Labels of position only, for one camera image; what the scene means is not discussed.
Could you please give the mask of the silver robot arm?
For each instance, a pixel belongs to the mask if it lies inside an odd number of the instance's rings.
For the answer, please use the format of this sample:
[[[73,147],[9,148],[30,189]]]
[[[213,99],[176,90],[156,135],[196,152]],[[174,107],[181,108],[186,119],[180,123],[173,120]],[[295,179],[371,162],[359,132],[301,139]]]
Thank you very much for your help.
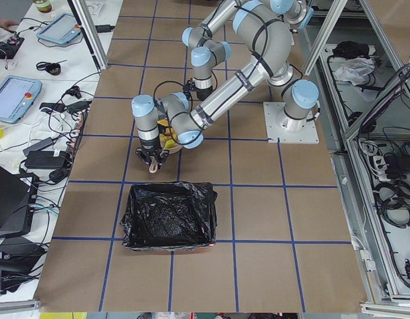
[[[277,116],[279,126],[287,132],[300,131],[319,92],[313,82],[294,73],[288,56],[292,28],[303,29],[312,14],[304,1],[222,1],[200,25],[184,30],[182,41],[191,51],[193,79],[182,92],[161,98],[139,95],[132,100],[140,139],[136,155],[149,171],[157,171],[169,155],[160,141],[163,134],[168,133],[178,146],[197,147],[203,132],[262,82],[284,102]],[[228,81],[214,87],[213,69],[231,56],[229,44],[213,38],[227,21],[232,21],[251,57]]]
[[[303,29],[314,13],[305,1],[222,1],[197,27],[182,34],[184,45],[191,49],[193,79],[190,91],[204,101],[216,89],[212,70],[232,54],[228,43],[217,42],[214,34],[233,18],[233,30],[247,45],[252,64],[263,67],[271,85],[280,85],[292,77],[287,62],[293,45],[292,29]]]

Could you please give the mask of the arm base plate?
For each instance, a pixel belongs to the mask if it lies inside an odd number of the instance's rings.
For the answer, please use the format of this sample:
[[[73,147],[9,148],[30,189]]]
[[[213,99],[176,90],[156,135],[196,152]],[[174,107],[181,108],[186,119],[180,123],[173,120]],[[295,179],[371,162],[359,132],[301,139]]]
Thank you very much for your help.
[[[311,110],[307,117],[293,120],[284,112],[285,102],[264,102],[264,119],[267,140],[280,144],[318,144],[320,142],[314,115]]]

